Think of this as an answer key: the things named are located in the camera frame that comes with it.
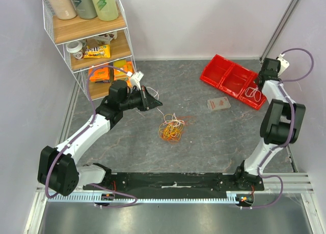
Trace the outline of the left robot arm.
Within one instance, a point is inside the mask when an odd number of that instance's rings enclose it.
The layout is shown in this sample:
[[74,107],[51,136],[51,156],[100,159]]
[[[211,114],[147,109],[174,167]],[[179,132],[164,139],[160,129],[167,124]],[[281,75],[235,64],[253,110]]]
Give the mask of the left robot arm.
[[122,119],[123,112],[131,109],[147,111],[162,106],[145,86],[133,90],[126,81],[116,80],[109,88],[90,119],[71,137],[52,148],[46,146],[40,154],[38,182],[45,186],[48,198],[68,196],[75,188],[95,184],[106,190],[112,184],[111,170],[101,164],[78,167],[82,155],[101,136],[108,133]]

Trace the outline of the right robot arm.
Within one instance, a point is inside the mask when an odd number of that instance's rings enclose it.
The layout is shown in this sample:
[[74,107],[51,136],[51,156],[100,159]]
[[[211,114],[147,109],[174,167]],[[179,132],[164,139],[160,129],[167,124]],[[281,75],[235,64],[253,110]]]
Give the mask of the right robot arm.
[[260,141],[253,153],[236,169],[233,184],[237,190],[263,189],[262,173],[276,153],[295,143],[306,108],[285,91],[279,73],[280,59],[265,58],[256,84],[269,103],[260,127]]

